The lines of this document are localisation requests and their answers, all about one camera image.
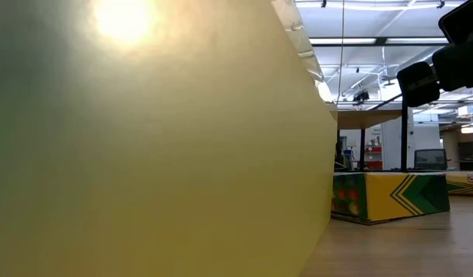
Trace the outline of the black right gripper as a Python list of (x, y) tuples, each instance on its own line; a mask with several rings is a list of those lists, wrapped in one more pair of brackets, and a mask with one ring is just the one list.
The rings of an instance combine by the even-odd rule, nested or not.
[(442, 90), (473, 88), (473, 39), (436, 51), (431, 61), (417, 62), (398, 72), (403, 102), (408, 107), (436, 101)]

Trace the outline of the ceiling light panel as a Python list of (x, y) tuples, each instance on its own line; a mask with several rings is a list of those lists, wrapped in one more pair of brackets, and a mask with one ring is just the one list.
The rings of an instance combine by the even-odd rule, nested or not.
[(388, 38), (386, 44), (446, 44), (448, 40), (443, 37), (428, 37), (428, 38)]
[(310, 38), (313, 45), (362, 45), (375, 44), (376, 38)]

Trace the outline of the dark computer monitor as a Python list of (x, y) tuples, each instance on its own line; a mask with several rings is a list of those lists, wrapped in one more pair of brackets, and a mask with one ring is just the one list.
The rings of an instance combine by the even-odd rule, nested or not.
[(448, 162), (444, 149), (420, 149), (415, 151), (415, 169), (446, 170)]

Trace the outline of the wooden shelf riser black legs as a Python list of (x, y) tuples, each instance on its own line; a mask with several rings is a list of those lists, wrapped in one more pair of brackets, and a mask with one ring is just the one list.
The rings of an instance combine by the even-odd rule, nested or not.
[[(401, 110), (338, 111), (335, 172), (384, 171), (387, 147), (383, 125), (401, 119)], [(365, 147), (382, 147), (382, 170), (365, 168)]]

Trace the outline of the Crayola crayon box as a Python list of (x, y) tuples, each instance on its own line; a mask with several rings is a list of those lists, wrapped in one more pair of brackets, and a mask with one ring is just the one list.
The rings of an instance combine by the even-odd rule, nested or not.
[(449, 195), (473, 196), (473, 172), (447, 172), (445, 177)]
[(439, 172), (341, 172), (334, 175), (331, 217), (362, 225), (448, 212)]

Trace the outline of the red cabinet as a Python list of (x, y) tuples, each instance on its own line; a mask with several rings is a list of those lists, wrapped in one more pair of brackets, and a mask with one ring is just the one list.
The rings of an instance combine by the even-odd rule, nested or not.
[(382, 170), (382, 147), (377, 145), (367, 145), (365, 147), (365, 168), (370, 170)]

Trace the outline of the yellow translucent plastic bin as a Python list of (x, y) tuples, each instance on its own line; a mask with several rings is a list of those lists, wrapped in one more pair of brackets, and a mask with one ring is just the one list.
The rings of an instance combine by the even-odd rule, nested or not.
[(299, 277), (336, 123), (292, 0), (0, 0), (0, 277)]

